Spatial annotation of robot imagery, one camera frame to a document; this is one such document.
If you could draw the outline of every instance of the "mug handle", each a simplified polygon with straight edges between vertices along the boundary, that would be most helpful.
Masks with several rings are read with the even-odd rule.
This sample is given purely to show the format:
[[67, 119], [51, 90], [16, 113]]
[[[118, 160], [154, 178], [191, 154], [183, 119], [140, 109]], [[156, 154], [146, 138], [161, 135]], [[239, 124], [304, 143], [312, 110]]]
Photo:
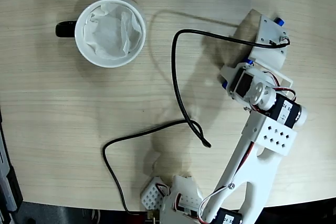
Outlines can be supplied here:
[[60, 38], [74, 38], [77, 21], [63, 21], [56, 25], [55, 33]]

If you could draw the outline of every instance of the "white 3d-printed part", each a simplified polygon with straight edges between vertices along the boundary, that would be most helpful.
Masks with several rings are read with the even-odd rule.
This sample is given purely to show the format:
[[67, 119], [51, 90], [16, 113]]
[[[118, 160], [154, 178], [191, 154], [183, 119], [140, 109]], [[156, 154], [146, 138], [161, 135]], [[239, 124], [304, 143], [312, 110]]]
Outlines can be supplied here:
[[141, 203], [147, 210], [160, 210], [162, 207], [164, 197], [160, 194], [156, 184], [164, 185], [159, 177], [154, 177], [141, 194]]
[[242, 135], [248, 135], [251, 139], [255, 139], [255, 143], [287, 156], [297, 132], [272, 118], [252, 111]]

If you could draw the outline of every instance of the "white object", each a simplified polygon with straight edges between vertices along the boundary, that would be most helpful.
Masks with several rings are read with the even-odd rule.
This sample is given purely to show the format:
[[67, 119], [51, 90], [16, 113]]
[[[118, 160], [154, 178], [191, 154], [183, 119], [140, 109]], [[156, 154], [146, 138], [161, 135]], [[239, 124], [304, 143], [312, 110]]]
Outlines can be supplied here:
[[250, 98], [251, 104], [258, 105], [262, 110], [269, 110], [274, 105], [277, 93], [273, 88], [260, 82], [251, 89], [254, 92]]
[[174, 176], [171, 194], [164, 198], [163, 206], [160, 210], [160, 223], [195, 224], [194, 219], [189, 218], [180, 211], [173, 210], [173, 204], [179, 193], [183, 196], [188, 195], [188, 198], [193, 199], [193, 204], [191, 204], [191, 201], [189, 202], [191, 205], [186, 203], [186, 199], [184, 201], [187, 206], [193, 208], [198, 208], [203, 199], [203, 196], [192, 177], [184, 178], [181, 176]]
[[156, 185], [164, 182], [159, 177], [154, 177], [146, 189], [141, 194], [141, 203], [146, 210], [160, 210], [162, 207], [163, 196], [157, 189]]
[[[86, 43], [84, 39], [84, 27], [88, 21], [88, 19], [91, 18], [92, 12], [95, 10], [97, 11], [97, 8], [104, 5], [122, 5], [125, 8], [129, 9], [131, 13], [134, 14], [136, 21], [139, 23], [141, 28], [141, 36], [139, 38], [139, 42], [136, 46], [133, 44], [134, 49], [132, 48], [132, 45], [129, 45], [131, 50], [127, 55], [124, 57], [100, 57], [97, 56], [94, 47], [92, 45], [89, 45]], [[75, 40], [77, 47], [81, 54], [91, 63], [105, 68], [115, 68], [123, 66], [130, 61], [132, 61], [137, 55], [140, 53], [146, 38], [146, 21], [145, 21], [145, 15], [143, 11], [141, 11], [140, 7], [132, 0], [100, 0], [97, 1], [90, 6], [88, 6], [79, 16], [76, 27], [75, 27]]]
[[299, 118], [297, 119], [295, 125], [298, 126], [298, 127], [303, 126], [303, 124], [304, 124], [304, 123], [306, 122], [306, 120], [307, 120], [307, 116], [308, 116], [308, 111], [307, 111], [306, 107], [301, 106], [300, 116], [299, 116]]
[[[270, 45], [273, 42], [282, 44], [288, 42], [285, 39], [286, 37], [289, 37], [287, 30], [264, 15], [260, 17], [256, 43]], [[287, 47], [271, 50], [269, 48], [253, 47], [248, 58], [255, 63], [260, 63], [261, 65], [268, 66], [267, 68], [279, 71], [284, 65], [286, 55]]]
[[84, 25], [84, 41], [104, 59], [116, 60], [127, 56], [137, 47], [141, 36], [134, 12], [116, 3], [98, 6]]
[[[265, 22], [265, 19], [266, 17], [262, 16], [261, 22]], [[287, 36], [287, 32], [282, 28], [278, 29], [271, 20], [266, 19], [266, 21], [265, 23], [269, 22], [270, 24], [260, 26], [257, 42], [267, 44], [267, 41], [271, 39], [276, 44], [282, 43], [283, 36]], [[278, 72], [284, 64], [287, 51], [284, 49], [283, 53], [281, 51], [279, 53], [279, 49], [267, 49], [268, 58], [266, 57], [266, 51], [257, 52], [253, 48], [248, 59], [257, 62], [268, 69], [269, 72], [283, 78], [281, 86], [290, 88], [293, 81]], [[188, 196], [188, 198], [193, 199], [198, 197], [198, 200], [202, 200], [198, 205], [198, 216], [201, 215], [205, 223], [210, 223], [222, 206], [223, 201], [245, 182], [247, 182], [246, 196], [239, 213], [243, 217], [243, 224], [254, 224], [266, 205], [279, 163], [284, 156], [288, 155], [296, 138], [297, 132], [285, 125], [287, 116], [290, 115], [293, 106], [291, 102], [285, 100], [281, 104], [282, 109], [277, 116], [278, 121], [272, 119], [273, 117], [266, 116], [267, 110], [272, 107], [276, 100], [274, 87], [278, 86], [271, 75], [245, 62], [237, 64], [235, 68], [223, 66], [220, 74], [227, 81], [226, 85], [223, 86], [226, 88], [228, 95], [247, 107], [245, 109], [250, 111], [250, 116], [234, 153], [212, 194], [202, 200], [203, 197], [191, 178], [174, 177], [172, 193], [164, 197], [160, 210], [160, 223], [162, 224], [194, 224], [196, 222], [184, 213], [173, 210], [174, 201], [179, 193], [183, 197]], [[266, 110], [261, 111], [265, 114], [251, 110], [251, 104]], [[295, 125], [302, 126], [307, 119], [306, 108], [301, 106], [299, 112], [296, 109], [295, 115]], [[260, 148], [264, 148], [264, 150], [258, 155]], [[201, 214], [202, 206], [207, 199], [209, 199], [209, 202]], [[194, 201], [192, 206], [187, 207], [192, 209], [197, 204]]]
[[[266, 205], [278, 165], [282, 157], [288, 155], [297, 135], [289, 127], [256, 111], [251, 112], [241, 134], [216, 189], [230, 183], [235, 186], [232, 189], [226, 188], [210, 198], [202, 215], [203, 220], [208, 223], [216, 216], [223, 201], [241, 184], [248, 182], [245, 201], [239, 212], [243, 216], [244, 224], [254, 224]], [[251, 142], [255, 144], [244, 164], [235, 174]], [[257, 156], [260, 147], [265, 149]]]

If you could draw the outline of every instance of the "white bracket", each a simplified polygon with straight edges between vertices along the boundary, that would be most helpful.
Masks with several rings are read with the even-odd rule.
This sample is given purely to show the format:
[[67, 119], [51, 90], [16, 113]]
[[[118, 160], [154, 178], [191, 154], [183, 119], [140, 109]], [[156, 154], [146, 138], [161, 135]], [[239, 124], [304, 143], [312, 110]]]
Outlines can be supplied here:
[[[210, 223], [223, 201], [241, 184], [247, 182], [245, 201], [239, 212], [243, 216], [244, 224], [254, 224], [266, 205], [278, 165], [282, 157], [290, 151], [295, 137], [296, 132], [292, 129], [256, 111], [251, 111], [216, 190], [230, 184], [232, 186], [210, 198], [202, 218]], [[254, 142], [254, 146], [237, 171], [251, 142]], [[260, 147], [265, 149], [257, 156]]]
[[162, 207], [164, 197], [157, 189], [157, 184], [164, 185], [161, 178], [154, 177], [141, 194], [141, 203], [146, 210], [160, 210]]
[[[259, 31], [256, 43], [260, 44], [280, 44], [284, 37], [289, 37], [288, 32], [268, 17], [262, 15], [260, 17]], [[284, 65], [287, 55], [287, 47], [268, 49], [253, 47], [249, 59], [260, 65], [266, 65], [279, 71]]]

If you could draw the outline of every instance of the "wooden table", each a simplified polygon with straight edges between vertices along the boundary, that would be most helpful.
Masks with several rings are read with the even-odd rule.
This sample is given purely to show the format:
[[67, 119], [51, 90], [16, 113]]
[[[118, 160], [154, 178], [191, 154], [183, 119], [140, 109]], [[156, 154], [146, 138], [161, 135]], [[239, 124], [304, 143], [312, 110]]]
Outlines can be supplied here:
[[[101, 147], [182, 117], [170, 71], [174, 34], [195, 28], [233, 35], [252, 9], [286, 21], [292, 45], [282, 72], [294, 79], [298, 102], [309, 111], [268, 205], [336, 196], [335, 0], [135, 0], [148, 36], [136, 60], [116, 69], [90, 64], [73, 39], [55, 36], [58, 22], [76, 19], [94, 1], [0, 0], [0, 105], [25, 201], [122, 209]], [[142, 209], [139, 194], [154, 175], [191, 174], [209, 194], [248, 118], [217, 81], [219, 65], [236, 45], [183, 35], [178, 47], [183, 100], [213, 148], [204, 148], [185, 125], [108, 149], [131, 210]], [[238, 208], [243, 199], [242, 187], [224, 206]]]

